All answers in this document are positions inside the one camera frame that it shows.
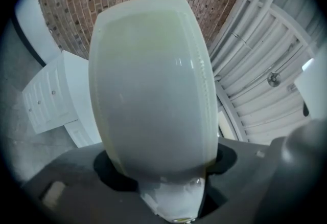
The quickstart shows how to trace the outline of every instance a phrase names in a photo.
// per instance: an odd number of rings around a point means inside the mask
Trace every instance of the concrete floor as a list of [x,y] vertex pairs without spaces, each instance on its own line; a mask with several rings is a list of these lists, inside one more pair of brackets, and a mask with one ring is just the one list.
[[19,182],[76,148],[63,126],[38,135],[32,128],[21,92],[41,69],[10,21],[0,42],[0,143]]

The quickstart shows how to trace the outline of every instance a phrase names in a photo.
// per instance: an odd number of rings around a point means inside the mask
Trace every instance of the white cabinet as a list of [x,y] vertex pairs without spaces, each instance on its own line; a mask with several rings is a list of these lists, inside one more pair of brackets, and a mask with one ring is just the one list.
[[88,61],[63,51],[23,90],[36,133],[65,126],[78,147],[101,142],[92,112]]

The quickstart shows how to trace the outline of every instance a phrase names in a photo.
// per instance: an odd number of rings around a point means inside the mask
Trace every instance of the white pipe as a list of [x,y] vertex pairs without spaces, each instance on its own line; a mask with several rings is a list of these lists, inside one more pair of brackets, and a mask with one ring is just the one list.
[[246,29],[243,37],[238,41],[236,46],[232,49],[232,51],[227,55],[227,57],[222,61],[222,63],[214,71],[214,76],[217,75],[230,62],[230,60],[235,56],[235,54],[238,52],[238,50],[242,47],[243,42],[248,40],[248,38],[254,32],[254,30],[256,29],[256,27],[258,26],[260,21],[262,20],[262,18],[268,12],[272,2],[273,2],[273,0],[265,1],[264,5],[260,9],[259,14],[256,16],[256,18],[251,23],[251,25]]
[[[256,7],[256,4],[259,2],[259,0],[253,0],[250,5],[247,7],[247,9],[245,10],[241,20],[238,22],[237,26],[234,29],[234,34],[239,34],[239,32],[242,30],[244,24],[246,23],[246,21],[248,20],[249,16],[251,15],[251,13],[253,12],[253,10]],[[233,43],[233,41],[235,41],[236,36],[231,34],[230,37],[228,38],[228,40],[226,41],[226,43],[223,45],[223,47],[219,50],[217,56],[212,60],[212,67],[214,67],[218,60],[227,52],[229,46]],[[238,44],[244,44],[242,40],[239,40]]]
[[218,41],[217,45],[215,46],[214,50],[211,52],[210,57],[212,57],[212,56],[215,54],[215,52],[217,51],[217,49],[219,48],[221,42],[224,40],[224,38],[225,38],[225,36],[227,35],[229,29],[233,26],[235,20],[236,20],[237,17],[239,16],[239,14],[240,14],[241,10],[243,9],[243,7],[244,7],[244,5],[245,5],[246,2],[247,2],[247,0],[243,0],[243,1],[242,1],[240,7],[238,8],[238,10],[237,10],[237,12],[236,12],[236,14],[234,15],[233,19],[232,19],[231,22],[229,23],[229,25],[228,25],[226,31],[224,32],[224,34],[222,35],[222,37],[219,39],[219,41]]

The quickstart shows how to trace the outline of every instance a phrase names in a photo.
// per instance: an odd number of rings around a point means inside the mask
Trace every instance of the black strip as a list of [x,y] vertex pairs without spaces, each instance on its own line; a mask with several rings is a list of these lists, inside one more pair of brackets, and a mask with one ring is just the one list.
[[36,61],[39,62],[42,67],[44,67],[46,65],[46,63],[40,58],[40,56],[36,53],[33,46],[30,44],[29,40],[26,38],[24,32],[22,31],[22,29],[18,23],[15,13],[12,14],[11,20],[14,24],[14,28],[15,28],[21,42],[24,44],[24,46],[27,48],[27,50],[31,53],[31,55],[36,59]]

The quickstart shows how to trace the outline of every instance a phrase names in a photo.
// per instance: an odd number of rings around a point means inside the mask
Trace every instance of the white plastic object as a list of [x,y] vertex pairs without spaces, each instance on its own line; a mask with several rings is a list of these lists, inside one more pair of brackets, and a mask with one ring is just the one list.
[[198,216],[218,148],[207,48],[186,0],[131,0],[99,14],[89,56],[92,107],[116,169],[169,222]]

